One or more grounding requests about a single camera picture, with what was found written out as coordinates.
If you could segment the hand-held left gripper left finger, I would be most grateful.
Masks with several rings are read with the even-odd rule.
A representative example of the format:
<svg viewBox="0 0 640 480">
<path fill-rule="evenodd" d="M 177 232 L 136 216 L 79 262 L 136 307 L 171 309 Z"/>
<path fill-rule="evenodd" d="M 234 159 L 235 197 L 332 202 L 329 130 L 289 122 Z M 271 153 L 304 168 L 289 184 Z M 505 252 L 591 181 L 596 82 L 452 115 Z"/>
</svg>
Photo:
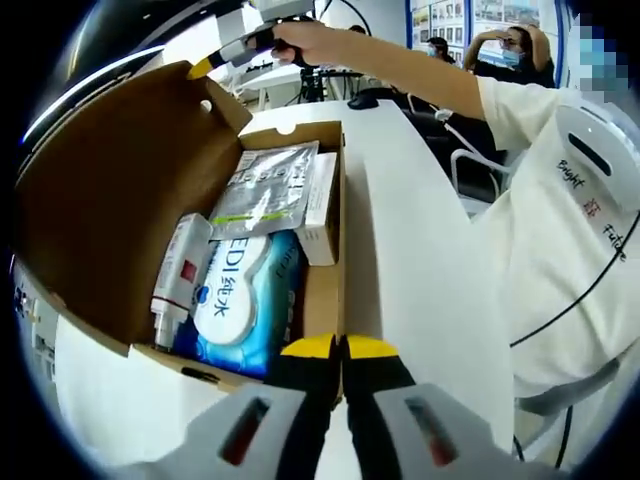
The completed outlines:
<svg viewBox="0 0 640 480">
<path fill-rule="evenodd" d="M 182 443 L 154 461 L 120 467 L 120 479 L 312 479 L 340 382 L 333 334 L 303 338 L 191 421 Z"/>
</svg>

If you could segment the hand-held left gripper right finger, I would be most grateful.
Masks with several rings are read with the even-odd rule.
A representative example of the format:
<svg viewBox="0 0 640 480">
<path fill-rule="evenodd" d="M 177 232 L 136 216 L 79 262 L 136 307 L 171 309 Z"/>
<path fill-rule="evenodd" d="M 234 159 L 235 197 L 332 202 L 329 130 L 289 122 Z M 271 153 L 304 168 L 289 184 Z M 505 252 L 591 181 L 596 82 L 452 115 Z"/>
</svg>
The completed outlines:
<svg viewBox="0 0 640 480">
<path fill-rule="evenodd" d="M 490 425 L 432 383 L 418 383 L 395 347 L 342 338 L 347 420 L 365 479 L 562 479 L 498 447 Z"/>
</svg>

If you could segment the person's right hand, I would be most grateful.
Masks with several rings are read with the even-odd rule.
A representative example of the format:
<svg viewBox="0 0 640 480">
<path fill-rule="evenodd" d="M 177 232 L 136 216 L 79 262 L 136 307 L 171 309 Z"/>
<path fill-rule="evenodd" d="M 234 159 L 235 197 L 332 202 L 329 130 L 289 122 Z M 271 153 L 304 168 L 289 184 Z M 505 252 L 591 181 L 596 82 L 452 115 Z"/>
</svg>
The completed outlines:
<svg viewBox="0 0 640 480">
<path fill-rule="evenodd" d="M 338 64 L 340 44 L 345 31 L 320 22 L 283 22 L 272 29 L 277 40 L 288 47 L 276 47 L 271 51 L 274 59 L 292 63 L 299 49 L 303 60 L 312 66 Z"/>
</svg>

